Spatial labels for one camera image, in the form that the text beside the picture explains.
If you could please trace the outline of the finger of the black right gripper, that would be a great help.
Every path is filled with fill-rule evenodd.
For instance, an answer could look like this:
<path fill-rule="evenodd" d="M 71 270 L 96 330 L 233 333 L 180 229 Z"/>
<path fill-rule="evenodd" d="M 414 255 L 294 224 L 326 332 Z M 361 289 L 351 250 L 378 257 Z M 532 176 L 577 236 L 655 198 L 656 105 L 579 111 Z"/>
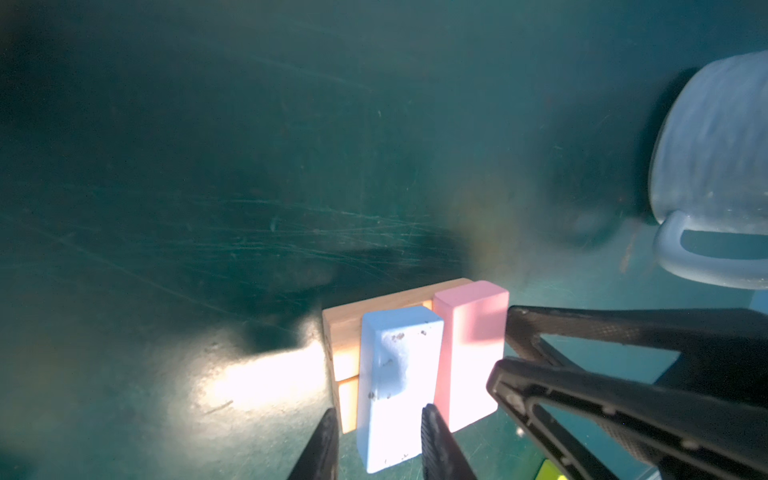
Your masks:
<path fill-rule="evenodd" d="M 767 476 L 763 408 L 517 358 L 496 362 L 487 390 L 569 479 L 614 475 L 546 411 L 547 406 L 650 448 L 662 474 L 693 479 Z"/>
<path fill-rule="evenodd" d="M 525 360 L 577 369 L 543 335 L 675 351 L 657 385 L 767 406 L 767 315 L 746 308 L 584 310 L 511 306 L 505 341 Z"/>

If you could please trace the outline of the natural wood block 51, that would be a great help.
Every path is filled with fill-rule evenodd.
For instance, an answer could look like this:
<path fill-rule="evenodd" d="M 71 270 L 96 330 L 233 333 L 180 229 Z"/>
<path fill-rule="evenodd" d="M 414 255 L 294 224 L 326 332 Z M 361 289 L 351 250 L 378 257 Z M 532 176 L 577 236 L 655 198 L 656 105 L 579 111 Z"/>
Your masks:
<path fill-rule="evenodd" d="M 358 393 L 358 376 L 336 383 L 337 410 L 343 434 L 353 432 L 357 428 Z"/>

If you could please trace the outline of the pink wooden block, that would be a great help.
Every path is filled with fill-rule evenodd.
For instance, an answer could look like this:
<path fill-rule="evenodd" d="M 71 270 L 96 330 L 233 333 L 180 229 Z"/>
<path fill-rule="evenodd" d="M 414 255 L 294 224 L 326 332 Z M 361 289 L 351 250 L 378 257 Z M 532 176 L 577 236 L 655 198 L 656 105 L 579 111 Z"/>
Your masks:
<path fill-rule="evenodd" d="M 486 385 L 504 354 L 509 292 L 480 280 L 436 293 L 433 311 L 444 320 L 434 404 L 452 432 L 494 413 Z"/>

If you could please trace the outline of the light blue long block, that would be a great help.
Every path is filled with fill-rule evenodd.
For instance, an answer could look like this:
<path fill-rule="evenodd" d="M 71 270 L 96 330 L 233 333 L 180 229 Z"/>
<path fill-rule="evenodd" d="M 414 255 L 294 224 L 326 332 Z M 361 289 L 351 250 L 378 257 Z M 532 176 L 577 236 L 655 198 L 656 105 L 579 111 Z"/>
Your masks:
<path fill-rule="evenodd" d="M 367 473 L 421 453 L 422 409 L 434 401 L 443 329 L 423 306 L 363 316 L 356 441 Z"/>

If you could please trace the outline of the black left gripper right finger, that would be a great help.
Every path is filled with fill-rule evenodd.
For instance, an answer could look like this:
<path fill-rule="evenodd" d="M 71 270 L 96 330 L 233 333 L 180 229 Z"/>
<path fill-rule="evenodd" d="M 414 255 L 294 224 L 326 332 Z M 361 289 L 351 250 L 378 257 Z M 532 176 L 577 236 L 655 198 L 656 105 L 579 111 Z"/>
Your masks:
<path fill-rule="evenodd" d="M 477 477 L 434 404 L 421 415 L 424 480 L 476 480 Z"/>

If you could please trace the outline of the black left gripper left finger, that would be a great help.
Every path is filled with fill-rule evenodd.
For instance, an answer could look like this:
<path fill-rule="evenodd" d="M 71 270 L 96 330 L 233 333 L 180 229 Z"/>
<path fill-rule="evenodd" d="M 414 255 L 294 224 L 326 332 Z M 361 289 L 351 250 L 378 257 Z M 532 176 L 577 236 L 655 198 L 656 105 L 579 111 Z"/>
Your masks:
<path fill-rule="evenodd" d="M 337 410 L 331 407 L 323 414 L 288 480 L 337 480 L 339 438 Z"/>

